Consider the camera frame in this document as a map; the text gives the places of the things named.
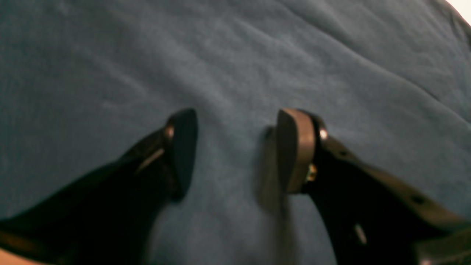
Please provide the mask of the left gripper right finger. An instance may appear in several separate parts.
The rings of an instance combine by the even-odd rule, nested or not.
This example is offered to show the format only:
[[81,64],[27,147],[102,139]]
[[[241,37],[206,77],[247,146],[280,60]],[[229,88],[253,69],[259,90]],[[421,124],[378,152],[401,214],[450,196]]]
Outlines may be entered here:
[[469,221],[361,161],[321,117],[280,109],[276,155],[282,191],[311,198],[338,265],[470,264]]

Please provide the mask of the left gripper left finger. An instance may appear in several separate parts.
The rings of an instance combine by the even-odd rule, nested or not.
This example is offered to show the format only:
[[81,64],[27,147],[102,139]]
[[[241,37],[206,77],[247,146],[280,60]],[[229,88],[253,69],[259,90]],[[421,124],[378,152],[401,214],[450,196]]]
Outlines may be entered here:
[[191,185],[197,141],[197,112],[182,109],[115,161],[1,220],[1,264],[143,264],[154,222]]

